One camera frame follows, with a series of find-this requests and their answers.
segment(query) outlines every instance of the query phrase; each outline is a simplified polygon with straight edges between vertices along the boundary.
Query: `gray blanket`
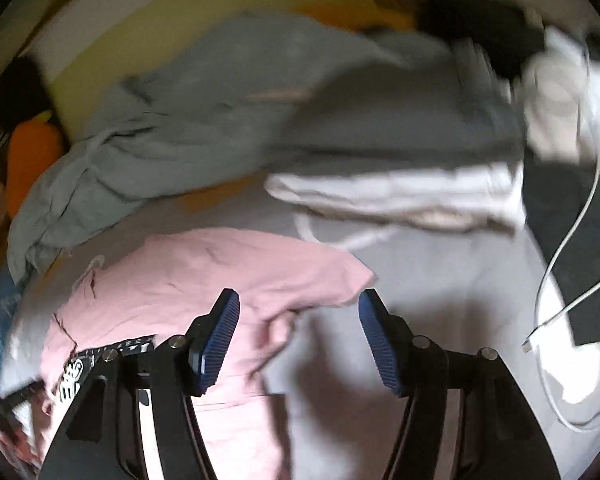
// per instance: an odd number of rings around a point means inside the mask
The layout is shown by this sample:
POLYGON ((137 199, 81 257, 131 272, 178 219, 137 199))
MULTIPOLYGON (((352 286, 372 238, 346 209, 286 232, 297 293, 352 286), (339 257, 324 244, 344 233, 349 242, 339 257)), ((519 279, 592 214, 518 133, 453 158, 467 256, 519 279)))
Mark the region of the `gray blanket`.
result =
MULTIPOLYGON (((107 92, 84 140, 36 182, 12 223, 14 281, 33 269, 45 272, 62 249, 86 242, 150 198, 214 186, 297 156, 306 149, 301 138, 284 150, 270 147, 330 76, 372 62, 413 69, 441 58, 449 58, 446 46, 415 33, 372 39, 285 14, 228 20, 168 65, 107 92)), ((475 82, 459 69, 452 77, 475 82)), ((494 138, 522 141, 514 130, 494 138)), ((394 137, 404 144, 404 136, 394 137)), ((417 148, 425 136, 417 130, 408 138, 417 148)), ((491 142, 483 141, 472 137, 487 152, 491 142)))

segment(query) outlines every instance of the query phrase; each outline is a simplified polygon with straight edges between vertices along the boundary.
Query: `graphic print on shirt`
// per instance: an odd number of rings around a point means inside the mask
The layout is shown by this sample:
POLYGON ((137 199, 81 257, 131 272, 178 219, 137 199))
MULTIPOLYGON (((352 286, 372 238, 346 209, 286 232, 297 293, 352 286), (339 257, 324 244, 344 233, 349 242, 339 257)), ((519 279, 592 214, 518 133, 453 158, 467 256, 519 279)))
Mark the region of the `graphic print on shirt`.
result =
POLYGON ((154 338, 155 334, 146 335, 134 339, 126 339, 125 341, 120 341, 119 343, 114 343, 112 345, 89 348, 78 352, 78 354, 70 359, 64 368, 64 373, 62 374, 62 379, 58 384, 56 393, 58 401, 61 403, 72 402, 80 391, 80 386, 86 381, 86 377, 91 371, 91 368, 94 367, 97 359, 104 350, 117 350, 123 356, 143 354, 144 352, 148 352, 155 348, 153 344, 154 338))

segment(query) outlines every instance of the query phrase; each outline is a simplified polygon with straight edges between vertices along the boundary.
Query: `mattress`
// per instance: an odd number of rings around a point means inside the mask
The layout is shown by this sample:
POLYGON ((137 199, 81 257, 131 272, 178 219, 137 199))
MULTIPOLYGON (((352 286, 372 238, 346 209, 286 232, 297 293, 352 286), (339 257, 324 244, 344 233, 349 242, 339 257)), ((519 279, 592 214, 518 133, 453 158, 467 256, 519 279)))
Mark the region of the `mattress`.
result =
MULTIPOLYGON (((221 194, 234 194, 244 186, 224 187, 221 194)), ((217 205, 206 196, 204 205, 211 207, 203 212, 197 194, 155 200, 65 253, 26 291, 4 352, 0 390, 7 392, 36 376, 49 317, 94 260, 106 267, 140 247, 147 235, 191 228, 227 226, 298 237, 291 206, 267 195, 260 181, 245 187, 217 205)), ((322 242, 368 229, 362 222, 324 218, 314 218, 312 227, 322 242)), ((562 477, 579 478, 600 450, 600 429, 576 434, 558 422, 542 393, 533 356, 520 348, 533 328, 534 298, 544 269, 529 232, 448 234, 405 226, 389 240, 354 254, 376 273, 375 288, 389 311, 407 320, 414 333, 454 351, 495 348, 534 410, 562 477)), ((552 301, 559 300, 557 289, 552 291, 552 301)), ((568 340, 568 328, 563 329, 568 340)), ((546 351, 547 364, 560 365, 556 376, 567 373, 572 385, 589 385, 589 390, 571 389, 566 395, 571 402, 580 400, 577 404, 558 401, 574 420, 586 420, 600 409, 600 344, 583 348, 590 365, 581 372, 588 375, 575 381, 573 375, 580 372, 569 361, 569 349, 556 343, 546 351)), ((288 448, 291 478, 381 478, 403 400, 382 385, 354 306, 302 314, 291 342, 264 375, 269 392, 280 395, 280 434, 288 448)), ((566 390, 551 377, 550 384, 557 399, 564 396, 566 390)), ((452 449, 443 447, 441 463, 450 463, 452 449)))

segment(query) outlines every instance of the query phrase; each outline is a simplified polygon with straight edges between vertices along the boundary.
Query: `pink fabric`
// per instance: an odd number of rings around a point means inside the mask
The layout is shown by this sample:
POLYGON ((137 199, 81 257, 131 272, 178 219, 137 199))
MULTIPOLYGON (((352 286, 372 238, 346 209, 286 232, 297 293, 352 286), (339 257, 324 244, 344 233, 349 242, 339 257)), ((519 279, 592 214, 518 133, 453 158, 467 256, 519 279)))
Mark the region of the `pink fabric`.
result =
MULTIPOLYGON (((158 345, 186 332, 223 288, 233 288, 240 321, 217 384, 195 399, 196 413, 218 478, 273 480, 283 456, 270 415, 263 416, 270 407, 258 371, 288 341, 297 311, 346 305, 373 278, 352 255, 294 238, 227 228, 149 237, 84 277, 51 320, 40 373, 50 392, 73 352, 151 334, 158 345), (229 449, 235 467, 222 460, 229 449)), ((44 452, 65 410, 55 411, 42 432, 44 452)))

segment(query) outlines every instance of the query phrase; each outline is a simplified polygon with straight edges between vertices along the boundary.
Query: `pink sleeve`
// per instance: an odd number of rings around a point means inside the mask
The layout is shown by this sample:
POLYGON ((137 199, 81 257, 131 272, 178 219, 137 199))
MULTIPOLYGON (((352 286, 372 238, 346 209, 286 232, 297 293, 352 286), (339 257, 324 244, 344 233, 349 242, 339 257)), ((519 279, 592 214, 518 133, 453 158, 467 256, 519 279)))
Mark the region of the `pink sleeve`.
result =
POLYGON ((75 350, 76 343, 60 326, 57 317, 51 317, 51 324, 46 333, 42 360, 40 362, 40 375, 46 383, 46 390, 50 393, 62 375, 64 365, 75 350))

